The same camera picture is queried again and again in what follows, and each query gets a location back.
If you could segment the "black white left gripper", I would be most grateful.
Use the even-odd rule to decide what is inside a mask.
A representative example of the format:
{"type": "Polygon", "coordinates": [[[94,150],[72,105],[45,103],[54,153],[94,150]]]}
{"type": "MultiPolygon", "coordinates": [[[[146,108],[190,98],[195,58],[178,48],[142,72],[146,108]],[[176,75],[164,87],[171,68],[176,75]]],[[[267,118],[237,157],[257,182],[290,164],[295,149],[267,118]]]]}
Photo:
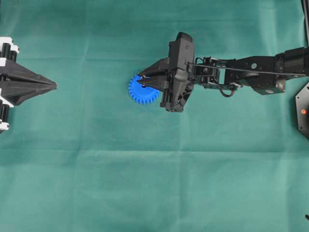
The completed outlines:
{"type": "Polygon", "coordinates": [[[9,109],[19,106],[24,101],[56,90],[56,83],[32,72],[16,62],[19,47],[11,37],[0,38],[0,73],[18,82],[0,83],[0,130],[7,131],[9,109]]]}

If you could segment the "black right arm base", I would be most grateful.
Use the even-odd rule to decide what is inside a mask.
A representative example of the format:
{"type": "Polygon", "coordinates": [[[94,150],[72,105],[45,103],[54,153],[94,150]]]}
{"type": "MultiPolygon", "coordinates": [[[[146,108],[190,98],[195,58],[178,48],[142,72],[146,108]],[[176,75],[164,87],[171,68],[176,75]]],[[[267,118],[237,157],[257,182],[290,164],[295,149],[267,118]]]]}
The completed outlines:
{"type": "Polygon", "coordinates": [[[309,138],[309,84],[307,83],[295,96],[298,130],[309,138]]]}

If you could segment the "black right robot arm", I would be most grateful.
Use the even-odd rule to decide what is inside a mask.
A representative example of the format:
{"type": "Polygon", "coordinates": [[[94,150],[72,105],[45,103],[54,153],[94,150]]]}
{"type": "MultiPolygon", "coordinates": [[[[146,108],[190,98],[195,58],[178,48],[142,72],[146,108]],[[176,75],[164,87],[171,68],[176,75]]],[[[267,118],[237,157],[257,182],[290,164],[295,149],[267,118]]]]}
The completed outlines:
{"type": "Polygon", "coordinates": [[[241,59],[192,57],[184,67],[173,67],[173,55],[157,61],[140,72],[138,83],[163,93],[160,107],[181,113],[195,85],[214,89],[229,98],[243,87],[251,87],[261,95],[285,92],[288,80],[308,76],[309,49],[300,47],[274,56],[251,56],[241,59]]]}

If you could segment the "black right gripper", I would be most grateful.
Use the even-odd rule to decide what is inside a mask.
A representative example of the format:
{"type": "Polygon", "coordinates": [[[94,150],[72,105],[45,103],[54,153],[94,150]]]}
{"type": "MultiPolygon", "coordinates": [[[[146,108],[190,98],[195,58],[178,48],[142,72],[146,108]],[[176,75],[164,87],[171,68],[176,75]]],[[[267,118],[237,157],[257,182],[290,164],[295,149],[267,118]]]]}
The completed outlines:
{"type": "Polygon", "coordinates": [[[170,112],[183,111],[185,104],[184,93],[190,83],[189,76],[192,75],[193,63],[180,64],[176,54],[176,41],[169,43],[169,57],[162,58],[148,68],[138,73],[138,76],[146,76],[138,80],[142,86],[151,87],[163,91],[160,107],[170,112]],[[167,72],[166,77],[154,77],[167,72]]]}

